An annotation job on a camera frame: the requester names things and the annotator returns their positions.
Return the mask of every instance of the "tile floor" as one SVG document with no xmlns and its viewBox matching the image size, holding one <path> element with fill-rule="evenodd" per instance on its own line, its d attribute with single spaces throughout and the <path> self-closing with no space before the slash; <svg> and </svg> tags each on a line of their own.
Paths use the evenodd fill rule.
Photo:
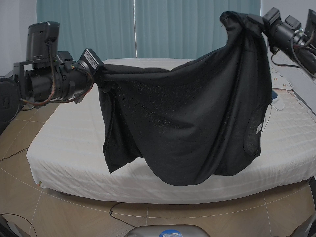
<svg viewBox="0 0 316 237">
<path fill-rule="evenodd" d="M 0 136 L 0 159 L 28 147 L 57 108 L 20 112 Z M 38 187 L 32 178 L 26 152 L 0 162 L 0 213 L 27 218 L 38 237 L 124 237 L 132 229 L 109 216 L 114 202 L 66 196 Z M 193 224 L 211 237 L 284 237 L 314 211 L 306 181 L 277 187 L 248 197 L 195 205 L 120 204 L 113 215 L 132 225 Z M 14 215 L 5 216 L 35 236 L 30 224 Z"/>
</svg>

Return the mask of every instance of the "curtain fold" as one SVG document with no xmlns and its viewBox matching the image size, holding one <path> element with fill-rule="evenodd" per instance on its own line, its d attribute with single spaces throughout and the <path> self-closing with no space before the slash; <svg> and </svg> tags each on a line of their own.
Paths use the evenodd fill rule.
<svg viewBox="0 0 316 237">
<path fill-rule="evenodd" d="M 225 45 L 219 16 L 260 14 L 260 0 L 135 0 L 138 57 L 196 59 Z"/>
<path fill-rule="evenodd" d="M 133 0 L 37 0 L 37 20 L 60 23 L 58 50 L 75 60 L 85 48 L 101 60 L 136 57 Z"/>
</svg>

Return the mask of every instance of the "mattress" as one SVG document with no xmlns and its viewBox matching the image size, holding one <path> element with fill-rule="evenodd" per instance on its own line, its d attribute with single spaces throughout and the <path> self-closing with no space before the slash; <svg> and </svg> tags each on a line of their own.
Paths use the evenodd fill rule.
<svg viewBox="0 0 316 237">
<path fill-rule="evenodd" d="M 188 60 L 117 59 L 105 63 L 172 69 Z M 191 204 L 240 198 L 316 174 L 316 123 L 302 102 L 276 90 L 284 109 L 268 107 L 261 155 L 235 176 L 212 175 L 195 186 L 161 181 L 143 158 L 109 173 L 102 152 L 105 126 L 94 85 L 79 104 L 61 104 L 27 152 L 34 181 L 42 188 L 97 200 Z"/>
</svg>

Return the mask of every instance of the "black garment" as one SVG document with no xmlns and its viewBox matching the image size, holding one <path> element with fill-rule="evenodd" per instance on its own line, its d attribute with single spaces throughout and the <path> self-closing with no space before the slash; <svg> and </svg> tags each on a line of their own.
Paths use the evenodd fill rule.
<svg viewBox="0 0 316 237">
<path fill-rule="evenodd" d="M 245 14 L 220 17 L 227 44 L 171 71 L 105 65 L 97 84 L 109 171 L 144 157 L 171 185 L 235 175 L 260 155 L 271 102 L 266 46 Z"/>
</svg>

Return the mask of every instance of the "white label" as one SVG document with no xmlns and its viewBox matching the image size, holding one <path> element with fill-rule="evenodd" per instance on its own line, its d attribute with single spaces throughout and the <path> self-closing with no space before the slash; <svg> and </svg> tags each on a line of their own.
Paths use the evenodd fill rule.
<svg viewBox="0 0 316 237">
<path fill-rule="evenodd" d="M 258 125 L 256 134 L 257 134 L 259 131 L 261 131 L 261 128 L 262 128 L 262 123 L 261 123 L 260 125 Z"/>
<path fill-rule="evenodd" d="M 93 66 L 94 69 L 96 69 L 98 66 L 98 63 L 95 59 L 93 59 L 93 57 L 88 53 L 88 51 L 84 53 L 84 56 L 87 58 L 90 65 Z"/>
</svg>

